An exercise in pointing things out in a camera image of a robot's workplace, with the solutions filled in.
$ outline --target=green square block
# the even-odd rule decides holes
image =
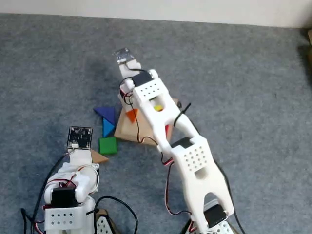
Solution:
[[[99,139],[99,153],[101,155],[113,155],[117,153],[116,137]]]

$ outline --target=blue triangle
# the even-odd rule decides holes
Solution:
[[[103,118],[103,137],[107,137],[115,128],[106,118]]]
[[[115,108],[114,107],[97,107],[93,109],[100,116],[110,121],[112,125],[115,125]]]

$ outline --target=white wall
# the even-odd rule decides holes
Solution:
[[[312,0],[0,0],[0,12],[312,26]]]

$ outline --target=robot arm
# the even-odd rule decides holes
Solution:
[[[210,233],[212,227],[234,213],[234,206],[206,138],[185,114],[181,114],[155,70],[142,70],[129,49],[121,49],[115,55],[124,78],[118,95],[123,108],[126,111],[139,109],[145,115],[153,129],[157,149],[172,158],[178,167],[191,220],[201,233]],[[131,105],[125,103],[125,97],[131,99]],[[155,110],[156,105],[161,105],[162,110]],[[175,125],[185,137],[170,144],[165,133],[167,124]],[[217,203],[204,204],[208,193],[217,197]]]
[[[98,190],[99,165],[91,158],[92,129],[71,127],[67,147],[70,162],[48,179],[44,191],[46,234],[93,234],[95,206],[89,195]]]

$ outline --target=circuit board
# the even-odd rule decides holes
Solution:
[[[68,132],[68,149],[90,149],[93,129],[89,127],[71,126]]]

